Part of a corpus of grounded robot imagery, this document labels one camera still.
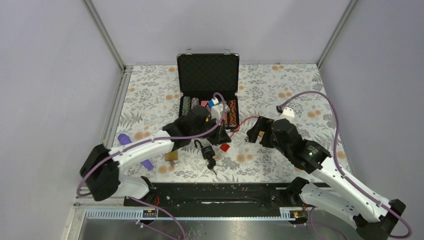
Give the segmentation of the red cable lock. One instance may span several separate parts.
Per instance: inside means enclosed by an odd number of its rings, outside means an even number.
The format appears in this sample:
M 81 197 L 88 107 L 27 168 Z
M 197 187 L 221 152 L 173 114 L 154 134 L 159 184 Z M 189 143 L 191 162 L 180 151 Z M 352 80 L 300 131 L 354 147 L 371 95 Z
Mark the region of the red cable lock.
M 250 116 L 247 117 L 246 119 L 244 119 L 235 129 L 234 131 L 230 134 L 230 139 L 233 138 L 233 136 L 235 135 L 235 133 L 237 133 L 239 131 L 239 129 L 241 128 L 242 125 L 244 125 L 246 122 L 253 120 L 253 119 L 258 119 L 258 116 Z M 227 152 L 230 148 L 230 144 L 229 143 L 223 143 L 220 147 L 220 150 L 223 152 Z

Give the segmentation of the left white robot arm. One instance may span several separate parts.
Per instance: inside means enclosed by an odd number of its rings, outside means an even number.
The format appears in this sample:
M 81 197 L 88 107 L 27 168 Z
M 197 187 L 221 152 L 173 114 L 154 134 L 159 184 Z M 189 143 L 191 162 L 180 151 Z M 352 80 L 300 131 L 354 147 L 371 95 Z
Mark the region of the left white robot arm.
M 129 196 L 144 206 L 152 204 L 155 192 L 147 180 L 129 176 L 126 171 L 136 163 L 181 149 L 193 139 L 206 139 L 211 145 L 229 143 L 221 124 L 228 110 L 223 103 L 210 110 L 197 105 L 149 137 L 116 148 L 95 146 L 79 171 L 81 183 L 89 190 L 86 195 L 96 202 Z

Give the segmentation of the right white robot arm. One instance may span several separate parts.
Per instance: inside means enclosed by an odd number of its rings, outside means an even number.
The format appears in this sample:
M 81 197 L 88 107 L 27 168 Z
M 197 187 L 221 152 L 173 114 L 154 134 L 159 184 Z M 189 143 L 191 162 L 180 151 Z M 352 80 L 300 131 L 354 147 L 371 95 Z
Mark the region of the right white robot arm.
M 287 201 L 321 208 L 351 225 L 364 240 L 387 240 L 399 222 L 406 206 L 399 199 L 389 200 L 376 193 L 343 168 L 319 143 L 303 139 L 287 119 L 273 120 L 260 116 L 246 133 L 250 143 L 276 149 L 296 168 L 330 186 L 334 192 L 322 190 L 308 180 L 296 177 L 289 185 Z

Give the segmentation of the black padlock with keys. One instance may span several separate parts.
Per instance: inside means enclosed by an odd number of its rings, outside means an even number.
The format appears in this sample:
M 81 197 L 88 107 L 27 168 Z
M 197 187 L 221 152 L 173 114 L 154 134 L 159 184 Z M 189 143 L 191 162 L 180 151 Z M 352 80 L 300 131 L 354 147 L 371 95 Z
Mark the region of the black padlock with keys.
M 207 162 L 206 163 L 207 168 L 210 171 L 212 171 L 215 174 L 215 176 L 217 176 L 218 174 L 214 170 L 214 167 L 217 165 L 217 162 L 216 162 L 216 159 L 214 158 L 216 154 L 213 147 L 211 145 L 203 146 L 198 139 L 194 140 L 194 146 L 195 148 L 200 148 L 202 157 Z

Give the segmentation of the brass padlock long shackle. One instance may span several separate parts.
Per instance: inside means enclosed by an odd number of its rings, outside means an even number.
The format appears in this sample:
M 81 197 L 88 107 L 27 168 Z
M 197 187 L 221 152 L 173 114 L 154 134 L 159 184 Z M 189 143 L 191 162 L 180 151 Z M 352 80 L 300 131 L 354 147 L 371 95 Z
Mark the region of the brass padlock long shackle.
M 168 152 L 165 154 L 164 159 L 167 163 L 170 164 L 170 166 L 175 166 L 175 164 L 177 163 L 178 159 L 179 159 L 179 155 L 178 155 L 178 151 L 174 150 L 171 152 Z

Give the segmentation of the black poker chip case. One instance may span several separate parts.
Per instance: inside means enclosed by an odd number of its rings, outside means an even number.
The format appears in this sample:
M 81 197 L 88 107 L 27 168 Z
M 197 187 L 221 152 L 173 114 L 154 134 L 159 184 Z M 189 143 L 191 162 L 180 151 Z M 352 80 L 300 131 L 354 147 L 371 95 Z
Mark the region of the black poker chip case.
M 227 130 L 234 131 L 240 124 L 238 84 L 240 55 L 237 53 L 183 53 L 176 57 L 179 89 L 179 116 L 199 103 L 209 101 L 213 93 L 220 93 L 230 110 L 224 118 Z

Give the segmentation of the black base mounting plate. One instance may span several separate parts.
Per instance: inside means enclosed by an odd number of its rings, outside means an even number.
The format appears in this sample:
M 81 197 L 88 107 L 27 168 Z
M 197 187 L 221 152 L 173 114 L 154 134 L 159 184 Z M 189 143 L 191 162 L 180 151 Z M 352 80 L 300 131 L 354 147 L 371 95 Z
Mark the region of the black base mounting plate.
M 154 183 L 142 201 L 159 200 L 175 217 L 279 217 L 280 208 L 302 210 L 289 183 Z

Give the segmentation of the floral tablecloth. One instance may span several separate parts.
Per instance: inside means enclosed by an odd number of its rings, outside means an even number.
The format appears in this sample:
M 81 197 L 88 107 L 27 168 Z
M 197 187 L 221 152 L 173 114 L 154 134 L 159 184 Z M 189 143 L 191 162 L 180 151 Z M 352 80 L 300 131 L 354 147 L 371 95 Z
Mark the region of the floral tablecloth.
M 179 114 L 182 91 L 176 65 L 132 66 L 125 80 L 125 98 L 110 145 L 119 146 L 118 135 L 137 141 L 155 134 Z M 333 147 L 336 120 L 327 100 L 322 78 L 314 64 L 242 64 L 239 66 L 238 104 L 242 126 L 232 136 L 228 151 L 216 147 L 216 166 L 207 162 L 193 144 L 178 150 L 176 162 L 164 155 L 150 159 L 153 169 L 134 164 L 126 174 L 146 176 L 155 183 L 289 183 L 295 177 L 316 179 L 295 168 L 278 151 L 245 141 L 246 131 L 257 116 L 276 119 L 276 106 L 289 100 L 294 123 L 304 139 L 313 140 L 336 154 L 339 164 L 350 170 L 341 142 Z

